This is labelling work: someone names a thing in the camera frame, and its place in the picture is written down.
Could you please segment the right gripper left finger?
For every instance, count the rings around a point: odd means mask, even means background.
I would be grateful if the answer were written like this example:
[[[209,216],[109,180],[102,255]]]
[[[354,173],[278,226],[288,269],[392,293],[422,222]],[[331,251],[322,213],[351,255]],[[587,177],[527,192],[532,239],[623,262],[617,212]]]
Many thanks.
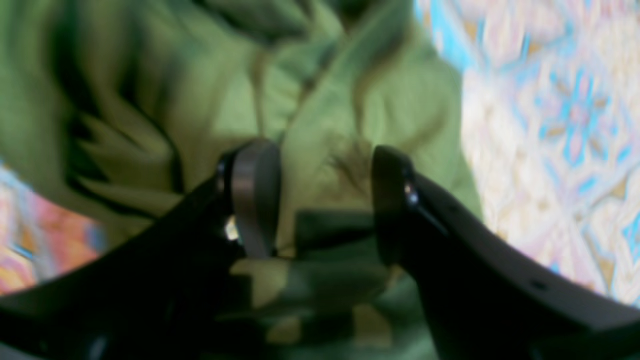
[[[64,276],[1,298],[16,359],[196,360],[238,260],[275,253],[281,153],[256,139],[137,237]]]

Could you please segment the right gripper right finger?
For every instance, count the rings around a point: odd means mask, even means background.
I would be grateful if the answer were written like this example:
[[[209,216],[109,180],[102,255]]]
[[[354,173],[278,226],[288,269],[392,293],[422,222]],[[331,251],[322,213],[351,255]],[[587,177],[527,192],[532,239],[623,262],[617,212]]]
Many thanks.
[[[378,146],[378,249],[418,285],[442,360],[637,360],[639,310],[551,272],[494,235],[409,157]]]

